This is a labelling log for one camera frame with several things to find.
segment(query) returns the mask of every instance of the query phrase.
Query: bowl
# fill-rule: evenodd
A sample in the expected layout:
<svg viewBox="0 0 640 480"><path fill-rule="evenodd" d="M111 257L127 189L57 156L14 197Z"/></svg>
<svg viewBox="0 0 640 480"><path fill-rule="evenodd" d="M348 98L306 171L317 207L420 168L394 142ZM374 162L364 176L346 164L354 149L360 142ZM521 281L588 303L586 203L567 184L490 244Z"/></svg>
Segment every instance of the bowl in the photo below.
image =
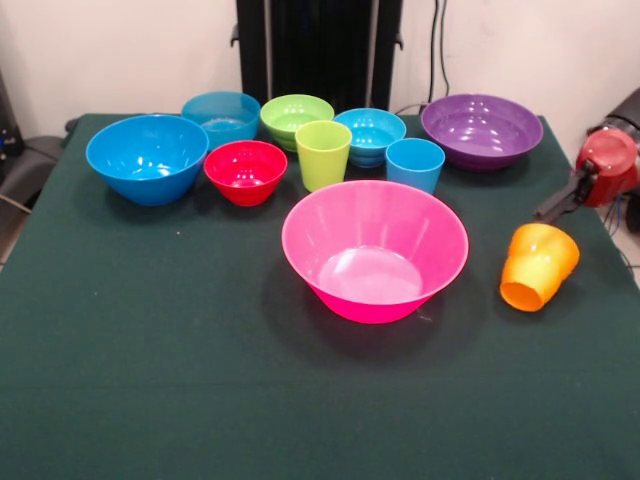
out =
<svg viewBox="0 0 640 480"><path fill-rule="evenodd" d="M282 148L295 152L296 130L314 120L332 120L333 107L311 95L284 95L265 103L260 118Z"/></svg>
<svg viewBox="0 0 640 480"><path fill-rule="evenodd" d="M87 161L113 190L144 206L165 205L193 185L209 137L174 115L141 115L113 123L89 142Z"/></svg>
<svg viewBox="0 0 640 480"><path fill-rule="evenodd" d="M466 263L469 239L434 196L400 183L354 180L298 202L285 219L282 247L329 309L374 324L406 317L449 285Z"/></svg>
<svg viewBox="0 0 640 480"><path fill-rule="evenodd" d="M491 95L461 94L436 100L422 111L422 127L440 145L447 163L471 171L513 165L542 140L532 112Z"/></svg>
<svg viewBox="0 0 640 480"><path fill-rule="evenodd" d="M213 150L225 143L256 138L260 104L240 92L203 93L185 103L182 116L205 129Z"/></svg>
<svg viewBox="0 0 640 480"><path fill-rule="evenodd" d="M351 130L351 163L374 168L384 163L384 152L393 142L404 138L407 127L402 119L386 110L355 108L334 119Z"/></svg>
<svg viewBox="0 0 640 480"><path fill-rule="evenodd" d="M228 143L204 161L204 173L230 202L254 207L265 202L287 171L287 156L256 140Z"/></svg>

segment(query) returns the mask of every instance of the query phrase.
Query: bowl rim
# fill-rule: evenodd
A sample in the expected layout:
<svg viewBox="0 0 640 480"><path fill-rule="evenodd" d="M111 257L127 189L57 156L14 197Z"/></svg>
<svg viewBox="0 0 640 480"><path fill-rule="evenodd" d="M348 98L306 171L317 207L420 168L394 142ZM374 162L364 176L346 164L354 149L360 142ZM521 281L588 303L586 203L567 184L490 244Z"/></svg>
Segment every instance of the bowl rim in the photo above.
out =
<svg viewBox="0 0 640 480"><path fill-rule="evenodd" d="M274 149L274 151L277 151L278 156L284 160L282 170L278 172L277 175L275 175L274 177L270 178L268 181L260 185L249 185L249 186L237 187L230 183L221 182L220 180L214 178L214 176L210 174L210 172L208 171L207 165L211 164L214 161L214 158L216 157L215 154L220 154L221 150L224 150L229 146L233 146L237 144L250 144L250 145L259 146L261 148L266 146L267 149ZM284 177L284 174L287 173L287 168L289 168L289 159L287 158L286 153L284 153L281 148L278 148L273 143L263 142L262 140L236 140L235 142L229 142L229 143L225 143L224 145L220 145L219 147L209 152L209 154L204 159L204 163L202 165L202 170L204 171L205 176L211 181L211 183L213 183L217 187L233 188L233 189L245 190L245 191L264 188L266 185L272 185L274 182L279 182L282 179L282 177Z"/></svg>
<svg viewBox="0 0 640 480"><path fill-rule="evenodd" d="M204 136L205 139L205 145L204 145L204 149L202 154L197 158L194 159L192 162L190 162L189 164L187 164L186 166L182 167L180 170L176 170L174 172L171 172L171 174L164 176L164 177L151 177L151 178L122 178L120 176L117 175L112 175L111 173L107 173L105 172L103 169L98 168L95 165L95 162L91 161L91 156L89 155L89 150L91 149L91 146L93 145L94 141L96 141L96 139L100 136L102 136L103 134L105 134L105 132L111 130L112 127L116 127L119 126L123 123L131 123L131 122L135 122L135 121L139 121L139 120L143 120L143 119L150 119L150 118L171 118L171 119L176 119L180 122L185 122L188 124L191 124L191 126L195 127L196 129L198 129L201 134ZM150 181L154 181L154 180L161 180L163 178L169 178L169 177L173 177L175 175L179 175L182 172L185 172L187 170L190 170L191 168L194 168L195 166L199 165L205 155L207 154L207 152L209 151L209 135L207 135L207 132L204 130L204 128L202 128L200 125L198 125L196 122L194 122L193 120L189 120L188 118L184 118L180 115L171 115L171 114L164 114L164 113L150 113L150 114L142 114L142 115L133 115L127 118L123 118L122 120L118 120L116 122L110 123L109 125L107 125L106 127L102 128L100 131L98 131L93 137L91 137L91 140L89 140L89 143L87 144L87 148L85 148L85 158L87 159L87 163L89 164L89 166L95 170L96 172L98 172L100 175L103 175L105 177L108 178L112 178L114 180L118 180L118 181L122 181L122 182L150 182Z"/></svg>
<svg viewBox="0 0 640 480"><path fill-rule="evenodd" d="M425 118L428 116L429 113L429 109L433 109L434 105L438 105L440 103L445 103L446 101L448 101L448 99L452 99L452 98L468 98L468 97L480 97L480 98L486 98L486 99L491 99L491 100L497 100L500 101L502 103L508 103L511 104L512 106L515 106L517 109L519 109L520 111L522 111L524 114L528 115L529 117L533 118L535 120L535 125L536 125L536 132L534 137L534 141L531 142L531 144L525 148L522 148L520 150L516 150L514 152L509 152L509 153L496 153L495 155L493 154L483 154L483 155L478 155L478 154L474 154L474 153L470 153L464 150L459 150L455 147L450 146L449 144L447 144L446 142L443 142L441 140L439 140L438 138L436 138L435 135L433 135L433 133L427 128L427 126L425 125ZM536 148L540 142L542 141L542 138L544 136L544 126L542 124L542 122L540 121L540 119L538 118L538 116L533 113L531 110L529 110L527 107L525 107L524 105L518 103L518 102L514 102L513 100L509 100L508 98L504 98L504 97L500 97L497 95L489 95L486 93L457 93L457 94L453 94L453 95L447 95L446 97L442 97L439 98L433 102L431 102L430 104L428 104L424 110L422 111L422 113L420 114L420 124L422 125L422 129L424 130L424 132L433 139L434 142L436 142L438 145L440 145L442 148L450 150L454 153L460 154L460 155L467 155L467 156L471 156L471 157L477 157L477 158L481 158L481 159L485 159L487 161L491 161L493 159L502 159L502 158L509 158L509 157L519 157L520 155L524 155L525 153L530 152L531 150L533 150L534 148Z"/></svg>
<svg viewBox="0 0 640 480"><path fill-rule="evenodd" d="M314 95L307 95L306 93L288 93L286 95L280 95L278 97L274 97L271 100L269 100L267 103L265 103L261 108L260 108L260 121L270 130L270 131L275 131L284 135L292 135L295 134L298 129L296 128L295 130L291 130L291 129L283 129L283 128L278 128L278 127L274 127L273 125L267 123L264 119L264 110L265 108L267 108L269 105L271 105L273 107L274 102L276 102L277 100L282 100L283 98L290 98L290 97L303 97L306 99L311 99L314 102L318 102L321 104L325 104L326 106L329 107L329 109L331 110L331 118L316 118L315 120L310 120L310 121L323 121L323 120L333 120L335 118L336 112L333 109L333 106L327 102L324 98L320 98L320 97L316 97Z"/></svg>
<svg viewBox="0 0 640 480"><path fill-rule="evenodd" d="M394 140L392 140L391 142L389 142L387 145L385 146L378 146L378 147L374 147L373 145L357 145L353 143L353 138L351 139L351 146L355 147L355 148L360 148L362 150L383 150L386 149L389 145L392 145L393 143L402 140L406 135L407 135L407 125L404 123L404 120L402 120L398 115L396 115L393 112L390 112L389 110L382 110L381 108L373 108L373 107L359 107L359 108L352 108L350 110L345 110L344 112L339 113L338 115L335 116L335 118L333 119L334 122L338 122L338 123L342 123L342 125L344 125L345 127L349 128L349 125L347 125L346 123L344 123L344 121L341 121L342 119L340 117L342 116L346 116L346 114L352 114L355 112L363 112L363 111L368 111L368 112L376 112L376 113L381 113L387 117L394 117L393 118L393 122L399 122L398 125L402 126L402 135L400 135L398 138L395 138Z"/></svg>
<svg viewBox="0 0 640 480"><path fill-rule="evenodd" d="M398 190L411 190L414 192L419 193L422 196L425 197L429 197L430 201L434 201L437 204L440 204L440 206L444 207L446 210L449 210L449 212L451 212L451 214L453 215L453 218L455 219L455 223L459 228L459 232L462 234L463 238L464 238L464 252L463 252L463 256L462 256L462 261L460 262L460 265L458 265L455 269L455 271L451 274L449 280L447 280L446 282L444 282L440 287L438 288L434 288L431 289L429 291L426 291L425 293L421 293L420 295L416 295L415 297L412 297L408 300L405 300L403 302L399 302L399 303L365 303L365 302L358 302L349 298L345 298L345 297L341 297L338 295L335 295L334 293L328 292L325 288L321 287L316 281L311 280L309 278L308 275L306 275L300 268L298 268L294 262L291 260L291 257L289 256L289 252L287 251L287 247L286 247L286 243L285 243L285 235L287 232L287 229L289 228L289 225L291 223L291 219L294 215L294 213L301 208L300 206L303 205L306 202L309 202L309 198L313 198L314 196L317 195L323 195L326 194L327 192L333 190L333 189L339 189L339 188L345 188L345 185L350 185L350 184L354 184L354 183L358 183L360 185L390 185L390 188L397 188ZM300 278L302 278L307 284L309 284L312 288L317 289L327 295L331 295L332 297L335 298L339 298L348 302L352 302L352 303L359 303L359 304L363 304L363 305L372 305L372 306L384 306L384 305L407 305L410 303L414 303L414 302L418 302L418 301L422 301L425 299L428 299L430 297L432 297L433 295L435 295L436 293L444 290L445 288L447 288L449 285L451 285L454 280L456 278L458 278L458 276L460 275L460 273L462 272L462 270L464 269L465 265L467 264L468 260L469 260L469 250L470 250L470 242L469 242L469 233L467 232L466 227L464 226L464 223L462 222L462 220L460 219L460 217L458 216L458 214L446 203L444 203L442 200L440 200L439 198L437 198L434 195L431 195L429 193L426 193L418 188L415 187L411 187L409 185L405 185L403 183L396 183L396 182L389 182L387 180L349 180L349 181L345 181L345 182L340 182L340 183L336 183L334 185L329 185L327 187L321 188L319 190L316 190L315 192L310 193L309 195L307 195L306 197L302 198L300 201L298 201L298 203L296 203L293 208L289 211L289 213L287 214L284 223L282 224L282 232L280 235L280 242L282 244L282 250L284 251L284 256L287 259L287 262L289 263L289 265L291 266L291 268L293 268L293 270L298 274L298 276Z"/></svg>
<svg viewBox="0 0 640 480"><path fill-rule="evenodd" d="M251 113L253 114L253 117L251 118L251 121L245 123L244 125L239 125L236 128L243 128L245 125L248 125L249 123L253 123L253 122L257 121L260 118L260 109L262 108L262 106L260 105L260 102L258 102L258 100L256 100L254 97L252 97L251 95L249 95L247 93L234 92L232 90L214 90L214 91L211 91L211 92L200 93L200 94L196 95L195 97L191 97L182 106L182 110L180 110L180 115L182 117L187 118L187 120L191 120L191 118L189 118L190 115L188 113L185 113L185 110L189 106L191 106L192 104L194 104L194 103L196 103L196 102L198 102L198 101L200 101L202 99L205 99L205 98L218 97L218 96L228 96L228 95L234 95L234 96L237 96L237 97L240 97L240 98L246 98L255 107L254 110L251 111Z"/></svg>

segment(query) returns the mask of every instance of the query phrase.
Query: blue bowl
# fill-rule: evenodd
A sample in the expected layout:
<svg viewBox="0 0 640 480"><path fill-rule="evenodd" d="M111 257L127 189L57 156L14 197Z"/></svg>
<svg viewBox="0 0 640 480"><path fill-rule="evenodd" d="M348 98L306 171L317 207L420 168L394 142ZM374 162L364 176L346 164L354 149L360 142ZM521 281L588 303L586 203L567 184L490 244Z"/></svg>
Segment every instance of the blue bowl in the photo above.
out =
<svg viewBox="0 0 640 480"><path fill-rule="evenodd" d="M209 135L209 149L238 140L253 140L260 124L260 104L244 93L203 93L182 107L182 116L193 120Z"/></svg>
<svg viewBox="0 0 640 480"><path fill-rule="evenodd" d="M87 161L123 197L144 206L165 205L193 185L209 147L198 124L173 115L141 115L99 131Z"/></svg>
<svg viewBox="0 0 640 480"><path fill-rule="evenodd" d="M384 163L384 152L393 142L404 138L407 127L402 119L386 110L355 108L338 115L334 121L351 130L351 163L373 168Z"/></svg>

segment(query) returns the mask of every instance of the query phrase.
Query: overturned cup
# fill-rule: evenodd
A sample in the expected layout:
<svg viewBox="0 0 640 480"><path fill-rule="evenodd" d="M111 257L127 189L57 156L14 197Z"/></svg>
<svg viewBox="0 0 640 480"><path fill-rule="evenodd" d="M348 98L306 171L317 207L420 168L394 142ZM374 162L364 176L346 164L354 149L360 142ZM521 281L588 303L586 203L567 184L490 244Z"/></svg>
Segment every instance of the overturned cup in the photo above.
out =
<svg viewBox="0 0 640 480"><path fill-rule="evenodd" d="M579 259L578 245L559 228L523 225L511 238L500 295L513 308L538 311L556 294Z"/></svg>

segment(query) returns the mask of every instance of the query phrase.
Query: cup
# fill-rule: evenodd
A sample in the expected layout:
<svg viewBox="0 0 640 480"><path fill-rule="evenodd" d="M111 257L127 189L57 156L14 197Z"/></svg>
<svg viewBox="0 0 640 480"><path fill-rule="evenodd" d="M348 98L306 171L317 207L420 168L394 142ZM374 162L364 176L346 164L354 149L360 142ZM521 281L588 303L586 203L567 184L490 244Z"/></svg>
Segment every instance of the cup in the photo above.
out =
<svg viewBox="0 0 640 480"><path fill-rule="evenodd" d="M542 223L523 225L511 238L500 295L513 308L538 311L571 275L579 259L578 245L559 228Z"/></svg>
<svg viewBox="0 0 640 480"><path fill-rule="evenodd" d="M351 130L332 120L316 120L296 131L302 183L310 192L344 180Z"/></svg>
<svg viewBox="0 0 640 480"><path fill-rule="evenodd" d="M404 138L389 145L385 157L387 180L435 192L445 158L438 145L421 138Z"/></svg>

